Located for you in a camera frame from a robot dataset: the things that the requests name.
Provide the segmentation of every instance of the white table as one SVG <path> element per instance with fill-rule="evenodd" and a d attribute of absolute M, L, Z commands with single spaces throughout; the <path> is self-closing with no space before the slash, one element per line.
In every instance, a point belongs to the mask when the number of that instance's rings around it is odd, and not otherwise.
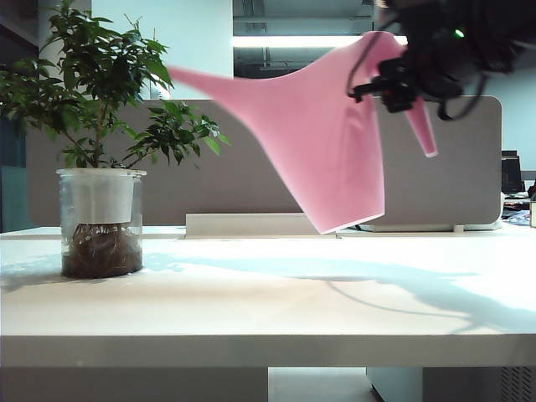
<path fill-rule="evenodd" d="M 3 367 L 250 369 L 254 381 L 267 367 L 536 365 L 534 229 L 150 231 L 142 271 L 95 281 L 59 276 L 58 230 L 3 235 Z"/>

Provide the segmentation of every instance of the ceiling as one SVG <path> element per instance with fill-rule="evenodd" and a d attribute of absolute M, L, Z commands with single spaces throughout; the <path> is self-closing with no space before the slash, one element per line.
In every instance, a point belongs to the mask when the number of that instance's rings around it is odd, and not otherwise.
<path fill-rule="evenodd" d="M 234 36 L 355 35 L 373 29 L 370 0 L 233 0 Z M 299 70 L 329 49 L 234 49 L 234 75 L 268 78 Z"/>

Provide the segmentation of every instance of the gray partition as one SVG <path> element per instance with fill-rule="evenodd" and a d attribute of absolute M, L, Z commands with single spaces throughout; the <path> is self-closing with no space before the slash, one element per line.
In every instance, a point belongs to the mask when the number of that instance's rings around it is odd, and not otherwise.
<path fill-rule="evenodd" d="M 157 100 L 146 102 L 156 105 Z M 180 166 L 165 157 L 157 164 L 143 161 L 136 168 L 147 170 L 143 179 L 143 223 L 184 224 L 186 213 L 300 212 L 262 148 L 250 132 L 211 100 L 190 101 L 199 111 L 220 124 L 231 147 L 222 146 L 221 156 L 202 144 L 201 158 Z M 148 125 L 144 108 L 127 107 L 123 113 L 135 128 Z M 110 136 L 109 152 L 122 154 L 125 136 Z M 40 226 L 59 225 L 57 168 L 55 156 L 61 142 L 30 132 L 27 138 L 28 197 L 30 216 Z"/>
<path fill-rule="evenodd" d="M 457 107 L 466 102 L 459 100 Z M 203 149 L 199 160 L 180 167 L 160 159 L 138 168 L 144 178 L 144 224 L 184 224 L 186 213 L 299 212 L 256 139 L 211 100 L 190 102 L 221 125 L 232 147 L 217 157 Z M 436 105 L 430 106 L 431 115 Z M 500 212 L 501 106 L 483 97 L 467 118 L 432 117 L 439 156 L 427 159 L 403 115 L 390 115 L 378 100 L 386 183 L 386 215 L 375 224 L 487 224 Z M 134 127 L 147 124 L 143 109 L 126 108 Z M 110 149 L 127 147 L 110 137 Z M 30 216 L 38 225 L 58 225 L 58 178 L 54 155 L 60 148 L 41 133 L 27 139 Z"/>

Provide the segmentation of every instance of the glass pot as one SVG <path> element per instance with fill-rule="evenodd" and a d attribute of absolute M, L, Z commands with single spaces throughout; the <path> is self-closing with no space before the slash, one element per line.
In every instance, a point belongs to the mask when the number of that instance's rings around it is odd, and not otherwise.
<path fill-rule="evenodd" d="M 142 268 L 142 179 L 146 172 L 60 169 L 62 275 L 106 278 Z"/>

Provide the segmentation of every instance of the table surface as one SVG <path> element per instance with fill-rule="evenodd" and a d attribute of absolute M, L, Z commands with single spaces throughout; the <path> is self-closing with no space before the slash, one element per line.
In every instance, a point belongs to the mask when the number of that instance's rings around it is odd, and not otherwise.
<path fill-rule="evenodd" d="M 92 281 L 59 275 L 57 228 L 3 234 L 3 365 L 536 365 L 534 229 L 145 233 L 142 271 Z"/>

